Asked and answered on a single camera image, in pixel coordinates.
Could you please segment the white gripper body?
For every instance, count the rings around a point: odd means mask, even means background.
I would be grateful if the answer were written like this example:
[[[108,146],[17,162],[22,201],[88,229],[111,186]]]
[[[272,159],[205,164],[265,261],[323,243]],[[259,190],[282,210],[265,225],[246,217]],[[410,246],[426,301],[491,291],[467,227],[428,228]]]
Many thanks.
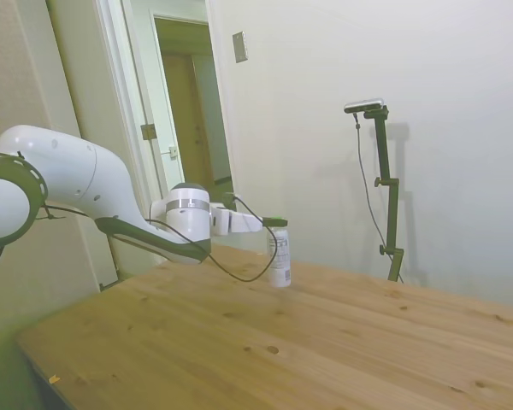
[[[261,220],[252,214],[227,209],[218,202],[210,204],[210,234],[212,236],[252,233],[262,229]]]

